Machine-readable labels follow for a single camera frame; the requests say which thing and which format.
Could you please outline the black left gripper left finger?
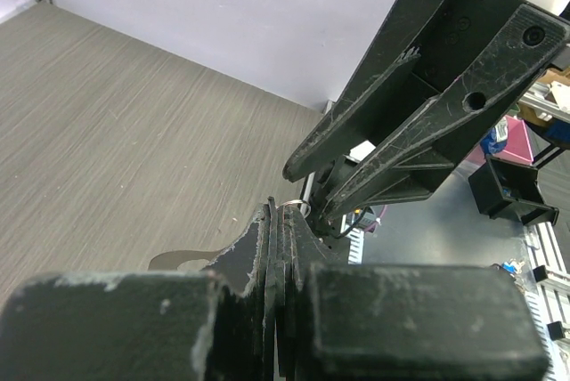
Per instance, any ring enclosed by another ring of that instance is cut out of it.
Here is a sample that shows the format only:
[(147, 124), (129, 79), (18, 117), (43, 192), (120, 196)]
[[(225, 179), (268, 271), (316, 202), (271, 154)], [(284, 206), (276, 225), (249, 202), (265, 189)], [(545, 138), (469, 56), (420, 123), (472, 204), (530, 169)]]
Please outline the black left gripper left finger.
[(197, 272), (62, 272), (1, 312), (4, 380), (270, 380), (276, 205)]

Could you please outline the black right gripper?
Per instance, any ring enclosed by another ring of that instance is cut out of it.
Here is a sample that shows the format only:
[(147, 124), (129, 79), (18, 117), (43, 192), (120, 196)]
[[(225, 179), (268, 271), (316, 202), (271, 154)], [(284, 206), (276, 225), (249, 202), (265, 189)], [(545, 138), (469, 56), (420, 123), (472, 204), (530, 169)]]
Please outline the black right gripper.
[(400, 125), (326, 197), (322, 218), (428, 199), (569, 40), (569, 25), (522, 0), (395, 0), (340, 98), (283, 167), (295, 182), (367, 139), (364, 106), (414, 51)]

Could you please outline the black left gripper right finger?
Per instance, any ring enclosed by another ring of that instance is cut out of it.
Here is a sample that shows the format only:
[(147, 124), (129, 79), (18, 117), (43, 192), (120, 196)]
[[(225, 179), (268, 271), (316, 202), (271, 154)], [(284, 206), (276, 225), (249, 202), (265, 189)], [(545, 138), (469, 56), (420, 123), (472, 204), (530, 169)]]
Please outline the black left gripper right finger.
[(288, 380), (541, 380), (528, 305), (492, 266), (350, 265), (277, 212), (279, 373)]

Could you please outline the black open box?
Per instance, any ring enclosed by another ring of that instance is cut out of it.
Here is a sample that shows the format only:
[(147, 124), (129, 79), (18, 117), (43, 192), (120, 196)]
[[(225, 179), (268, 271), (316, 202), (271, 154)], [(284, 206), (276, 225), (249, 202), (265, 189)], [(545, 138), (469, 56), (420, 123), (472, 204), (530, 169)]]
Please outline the black open box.
[(538, 188), (538, 170), (491, 155), (469, 178), (478, 212), (524, 226), (558, 221), (559, 209), (548, 205)]

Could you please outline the pink box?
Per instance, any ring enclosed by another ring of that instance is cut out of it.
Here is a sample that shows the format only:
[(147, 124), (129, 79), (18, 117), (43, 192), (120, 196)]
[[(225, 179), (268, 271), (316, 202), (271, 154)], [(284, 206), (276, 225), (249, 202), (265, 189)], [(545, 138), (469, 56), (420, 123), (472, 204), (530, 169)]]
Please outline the pink box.
[(511, 116), (503, 117), (471, 151), (467, 161), (482, 165), (486, 155), (531, 165), (533, 153), (525, 123)]

